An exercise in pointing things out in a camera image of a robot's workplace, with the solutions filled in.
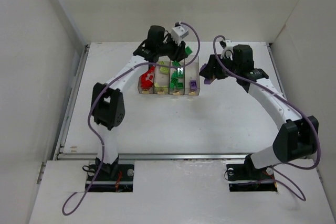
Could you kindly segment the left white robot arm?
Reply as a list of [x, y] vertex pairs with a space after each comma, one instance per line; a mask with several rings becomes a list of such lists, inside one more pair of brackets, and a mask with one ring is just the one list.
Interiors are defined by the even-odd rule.
[[105, 83], [93, 86], [91, 108], [88, 115], [89, 129], [98, 137], [101, 147], [95, 159], [95, 176], [106, 180], [120, 174], [117, 145], [107, 134], [119, 126], [125, 116], [123, 94], [151, 68], [160, 66], [159, 58], [168, 57], [181, 62], [189, 54], [184, 38], [188, 29], [177, 23], [171, 31], [152, 25], [147, 38], [133, 52], [131, 59], [119, 73]]

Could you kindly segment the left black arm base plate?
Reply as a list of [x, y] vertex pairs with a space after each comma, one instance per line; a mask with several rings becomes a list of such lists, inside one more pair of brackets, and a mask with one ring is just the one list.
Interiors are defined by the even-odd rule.
[[119, 164], [111, 173], [103, 169], [97, 173], [97, 165], [90, 164], [82, 167], [87, 173], [85, 190], [93, 193], [131, 193], [133, 192], [134, 165]]

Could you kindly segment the purple green flower lego figure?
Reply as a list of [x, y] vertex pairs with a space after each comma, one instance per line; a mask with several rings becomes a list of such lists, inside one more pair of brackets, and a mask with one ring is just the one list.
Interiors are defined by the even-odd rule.
[[200, 68], [199, 75], [204, 78], [204, 84], [210, 85], [215, 79], [214, 67], [210, 64], [204, 64]]

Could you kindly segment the dark green lego cluster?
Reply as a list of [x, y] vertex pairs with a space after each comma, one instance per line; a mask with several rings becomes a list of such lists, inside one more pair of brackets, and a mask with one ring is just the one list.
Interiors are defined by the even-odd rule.
[[184, 88], [184, 68], [182, 64], [177, 61], [171, 61], [170, 66], [170, 89], [182, 89]]

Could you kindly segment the green sloped lego brick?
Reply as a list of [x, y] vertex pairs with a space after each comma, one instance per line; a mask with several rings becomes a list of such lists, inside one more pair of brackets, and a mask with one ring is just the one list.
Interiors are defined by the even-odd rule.
[[192, 54], [192, 49], [189, 47], [189, 46], [187, 46], [187, 47], [185, 47], [185, 54], [187, 55], [187, 56], [189, 56], [190, 54]]

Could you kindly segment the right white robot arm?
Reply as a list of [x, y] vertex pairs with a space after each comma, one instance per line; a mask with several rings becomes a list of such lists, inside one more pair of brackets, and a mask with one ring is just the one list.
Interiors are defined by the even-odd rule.
[[233, 77], [236, 82], [269, 114], [278, 128], [273, 143], [259, 152], [249, 154], [244, 163], [228, 166], [228, 178], [261, 180], [263, 173], [274, 165], [319, 154], [318, 120], [305, 116], [278, 92], [269, 75], [255, 68], [253, 50], [249, 45], [228, 46], [221, 41], [221, 54], [212, 54], [201, 67], [200, 76], [207, 84], [214, 80]]

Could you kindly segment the red lego brick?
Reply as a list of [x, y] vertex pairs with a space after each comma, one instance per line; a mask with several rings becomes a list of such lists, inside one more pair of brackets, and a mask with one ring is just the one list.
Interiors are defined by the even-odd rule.
[[140, 87], [150, 89], [154, 85], [155, 67], [152, 66], [147, 72], [140, 76]]

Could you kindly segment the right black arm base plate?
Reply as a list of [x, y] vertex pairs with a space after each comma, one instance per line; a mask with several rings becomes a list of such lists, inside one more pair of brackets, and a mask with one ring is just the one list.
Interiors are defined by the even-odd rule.
[[243, 163], [228, 163], [224, 178], [230, 192], [277, 192], [274, 170], [271, 166], [248, 170]]

